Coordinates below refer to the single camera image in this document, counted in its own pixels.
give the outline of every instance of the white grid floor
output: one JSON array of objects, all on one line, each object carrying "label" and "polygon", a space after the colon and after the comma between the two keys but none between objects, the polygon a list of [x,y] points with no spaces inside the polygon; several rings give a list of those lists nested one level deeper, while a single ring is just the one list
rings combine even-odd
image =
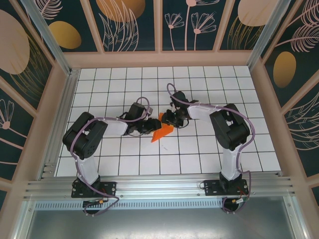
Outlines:
[{"label": "white grid floor", "polygon": [[[252,121],[256,138],[243,150],[242,169],[280,171],[275,150],[246,66],[143,67],[82,69],[67,128],[84,111],[94,116],[118,117],[140,96],[149,99],[152,117],[169,109],[167,83],[189,100],[224,106],[234,103]],[[103,138],[95,153],[101,176],[217,173],[222,148],[211,124],[190,120],[189,126],[151,143],[142,137]],[[64,146],[56,176],[76,176],[74,159]]]}]

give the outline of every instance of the flower illustration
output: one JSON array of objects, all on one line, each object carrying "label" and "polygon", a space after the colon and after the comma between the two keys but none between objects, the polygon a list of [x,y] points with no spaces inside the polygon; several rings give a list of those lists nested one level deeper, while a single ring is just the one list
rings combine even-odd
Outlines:
[{"label": "flower illustration", "polygon": [[211,5],[211,4],[215,4],[218,3],[219,0],[186,0],[186,4],[188,6],[196,6],[196,5]]},{"label": "flower illustration", "polygon": [[165,14],[165,21],[169,27],[171,46],[173,48],[173,51],[175,51],[174,44],[173,44],[173,38],[171,35],[171,30],[173,28],[178,28],[178,27],[184,26],[184,22],[182,21],[180,13],[179,14],[173,13],[171,16],[169,13]]},{"label": "flower illustration", "polygon": [[[14,129],[12,129],[10,127],[10,123],[11,123],[11,119],[12,119],[12,115],[13,115],[13,110],[14,110],[14,103],[11,102],[11,101],[8,101],[7,104],[5,104],[5,101],[4,99],[1,99],[0,100],[0,129],[9,129],[11,130],[12,132],[26,138],[25,135],[15,131]],[[23,149],[23,147],[15,144],[15,143],[12,143],[12,142],[9,142],[3,138],[0,138],[0,141],[6,143],[6,144],[9,144],[13,147],[16,147],[16,148],[19,148],[19,149]]]},{"label": "flower illustration", "polygon": [[186,14],[186,27],[185,27],[185,51],[187,51],[187,26],[188,26],[189,9],[193,6],[211,5],[216,3],[219,3],[219,0],[186,0],[186,4],[188,5],[188,8],[187,8],[187,14]]},{"label": "flower illustration", "polygon": [[195,40],[194,40],[194,50],[196,50],[196,38],[198,34],[208,33],[216,30],[214,14],[203,13],[198,19],[198,13],[193,13],[191,15],[191,24],[193,25]]}]

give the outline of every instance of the orange block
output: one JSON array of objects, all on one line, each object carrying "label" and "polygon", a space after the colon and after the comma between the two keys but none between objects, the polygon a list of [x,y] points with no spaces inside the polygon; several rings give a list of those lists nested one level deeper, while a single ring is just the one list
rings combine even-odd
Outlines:
[{"label": "orange block", "polygon": [[[161,121],[161,117],[163,116],[163,114],[164,113],[159,114],[159,121]],[[155,142],[156,140],[159,140],[160,138],[163,138],[164,136],[172,133],[173,131],[174,131],[173,125],[161,123],[161,128],[154,131],[154,133],[153,133],[152,143]]]}]

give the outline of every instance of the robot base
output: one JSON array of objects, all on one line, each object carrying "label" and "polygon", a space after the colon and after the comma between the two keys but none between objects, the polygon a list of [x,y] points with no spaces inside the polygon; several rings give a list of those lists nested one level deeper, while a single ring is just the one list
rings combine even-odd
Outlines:
[{"label": "robot base", "polygon": [[238,187],[248,195],[247,181],[245,179],[233,182],[232,187],[228,188],[227,192],[220,184],[220,180],[205,180],[203,183],[206,196],[239,196],[240,190]]},{"label": "robot base", "polygon": [[[109,195],[115,196],[115,193],[116,193],[116,182],[101,182],[100,177],[92,184],[92,187],[102,193],[106,193]],[[102,198],[103,196],[92,191],[79,178],[77,178],[72,183],[71,198],[98,198],[98,197]]]}]

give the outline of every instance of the golden circle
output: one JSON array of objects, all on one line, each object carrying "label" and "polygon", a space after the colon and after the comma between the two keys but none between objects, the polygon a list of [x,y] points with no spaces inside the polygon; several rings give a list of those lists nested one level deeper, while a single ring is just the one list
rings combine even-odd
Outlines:
[{"label": "golden circle", "polygon": [[71,24],[55,21],[49,25],[49,28],[59,46],[75,49],[81,45],[81,36]]},{"label": "golden circle", "polygon": [[108,19],[117,22],[127,22],[129,19],[124,17],[125,10],[122,2],[128,11],[130,9],[133,12],[135,18],[138,18],[143,14],[145,0],[96,0],[99,9]]},{"label": "golden circle", "polygon": [[293,79],[296,72],[296,59],[288,51],[279,54],[274,65],[274,81],[280,87],[286,87]]},{"label": "golden circle", "polygon": [[29,62],[28,35],[9,13],[0,10],[0,68],[10,74],[20,74]]},{"label": "golden circle", "polygon": [[241,0],[238,18],[246,26],[263,26],[275,9],[278,0]]}]

